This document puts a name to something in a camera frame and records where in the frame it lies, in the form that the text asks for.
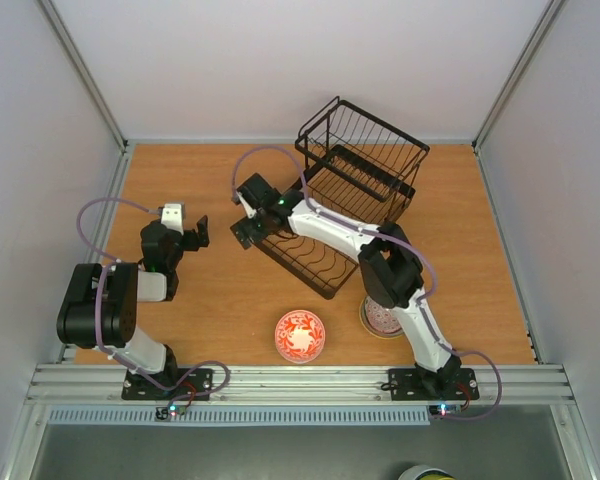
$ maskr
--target black dish rack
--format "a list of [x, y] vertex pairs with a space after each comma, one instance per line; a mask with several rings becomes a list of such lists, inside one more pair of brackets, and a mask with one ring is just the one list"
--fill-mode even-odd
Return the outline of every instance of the black dish rack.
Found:
[[[310, 195], [348, 217], [394, 221], [415, 194], [413, 182], [429, 146], [335, 97], [298, 132]], [[290, 188], [300, 189], [298, 179]], [[269, 235], [256, 246], [326, 299], [334, 297], [357, 264], [316, 240]]]

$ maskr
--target wooden tabletop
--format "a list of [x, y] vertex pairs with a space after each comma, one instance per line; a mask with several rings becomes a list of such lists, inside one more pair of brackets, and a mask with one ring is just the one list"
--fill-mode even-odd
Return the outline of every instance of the wooden tabletop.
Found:
[[[156, 208], [184, 201], [185, 226], [209, 216], [209, 248], [186, 252], [172, 302], [138, 305], [138, 324], [170, 345], [179, 364], [215, 359], [231, 365], [285, 365], [273, 342], [286, 312], [306, 309], [326, 327], [325, 348], [312, 365], [413, 363], [404, 337], [379, 339], [359, 319], [365, 297], [358, 272], [325, 300], [256, 248], [243, 250], [229, 227], [244, 216], [230, 200], [229, 179], [252, 145], [138, 145], [123, 197]], [[263, 151], [243, 164], [279, 189], [297, 173], [287, 158]], [[398, 223], [432, 262], [439, 290], [430, 299], [445, 337], [459, 349], [481, 350], [499, 364], [529, 364], [523, 318], [475, 157], [469, 146], [432, 146], [416, 179], [416, 195]], [[118, 207], [107, 251], [141, 258], [140, 230], [153, 217]], [[103, 354], [78, 351], [76, 363], [106, 363]], [[465, 363], [482, 363], [479, 358]]]

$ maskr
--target floor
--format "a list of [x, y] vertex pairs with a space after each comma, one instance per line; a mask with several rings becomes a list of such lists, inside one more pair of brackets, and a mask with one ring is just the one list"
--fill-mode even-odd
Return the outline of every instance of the floor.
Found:
[[549, 407], [428, 427], [49, 426], [33, 480], [397, 480], [414, 464], [462, 480], [571, 478]]
[[[122, 196], [151, 208], [185, 201], [187, 225], [208, 215], [211, 238], [209, 248], [185, 254], [175, 299], [140, 304], [138, 324], [171, 346], [180, 364], [216, 359], [234, 365], [283, 365], [273, 342], [276, 322], [287, 311], [306, 309], [326, 326], [325, 348], [312, 365], [413, 363], [404, 337], [379, 339], [362, 326], [359, 306], [365, 291], [358, 272], [335, 298], [325, 300], [256, 248], [242, 249], [229, 230], [244, 216], [230, 201], [229, 179], [236, 159], [250, 147], [136, 146]], [[254, 172], [281, 190], [297, 178], [291, 162], [275, 151], [250, 158], [238, 180]], [[446, 338], [457, 349], [481, 350], [499, 364], [533, 363], [471, 147], [432, 146], [414, 186], [413, 202], [398, 223], [437, 269], [439, 290], [430, 303]], [[151, 220], [120, 206], [108, 251], [137, 261], [139, 232]], [[76, 362], [107, 360], [81, 350]], [[481, 363], [473, 358], [467, 362]]]

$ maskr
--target white wall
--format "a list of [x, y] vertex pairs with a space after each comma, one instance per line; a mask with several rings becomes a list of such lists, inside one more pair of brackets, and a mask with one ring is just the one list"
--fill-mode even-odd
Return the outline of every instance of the white wall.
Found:
[[483, 147], [540, 347], [600, 460], [600, 0], [570, 0]]
[[473, 140], [546, 0], [56, 0], [128, 138], [295, 138], [340, 94]]
[[0, 468], [34, 365], [58, 353], [55, 317], [85, 254], [75, 212], [117, 156], [35, 2], [0, 2]]

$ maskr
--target red plate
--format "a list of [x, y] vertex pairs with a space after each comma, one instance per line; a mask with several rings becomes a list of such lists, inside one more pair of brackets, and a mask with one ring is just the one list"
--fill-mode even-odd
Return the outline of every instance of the red plate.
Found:
[[324, 340], [324, 325], [307, 310], [293, 310], [276, 325], [276, 348], [280, 355], [293, 363], [314, 360], [322, 352]]

